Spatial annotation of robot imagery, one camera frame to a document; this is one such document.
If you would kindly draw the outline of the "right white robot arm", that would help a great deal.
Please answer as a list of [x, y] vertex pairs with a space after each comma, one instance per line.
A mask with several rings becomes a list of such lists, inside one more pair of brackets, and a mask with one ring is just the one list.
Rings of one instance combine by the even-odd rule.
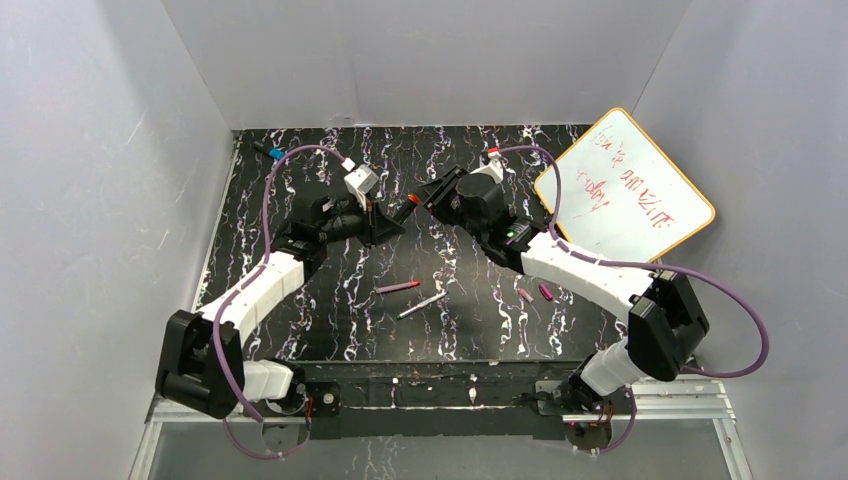
[[507, 206], [500, 184], [487, 173], [454, 169], [417, 187], [408, 202], [465, 230], [493, 263], [556, 283], [625, 323], [624, 339], [589, 355], [561, 383], [558, 400], [564, 405], [591, 409], [643, 378], [675, 380], [709, 331], [686, 277], [589, 260]]

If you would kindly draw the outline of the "black orange-tipped marker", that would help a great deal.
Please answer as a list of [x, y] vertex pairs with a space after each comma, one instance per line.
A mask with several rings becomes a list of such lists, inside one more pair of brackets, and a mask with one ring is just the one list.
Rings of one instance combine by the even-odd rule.
[[404, 225], [406, 220], [412, 215], [416, 207], [417, 204], [411, 199], [407, 198], [400, 205], [399, 209], [393, 214], [392, 220], [398, 225]]

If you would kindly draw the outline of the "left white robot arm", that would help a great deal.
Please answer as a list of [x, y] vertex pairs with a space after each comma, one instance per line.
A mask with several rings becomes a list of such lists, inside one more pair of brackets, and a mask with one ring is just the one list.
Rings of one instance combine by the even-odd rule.
[[331, 243], [358, 239], [371, 247], [404, 233], [417, 205], [409, 197], [392, 216], [378, 202], [352, 194], [299, 203], [271, 239], [270, 250], [245, 279], [196, 312], [179, 310], [166, 324], [155, 390], [160, 396], [216, 419], [242, 405], [284, 399], [294, 367], [280, 361], [247, 361], [245, 342], [287, 296], [317, 272]]

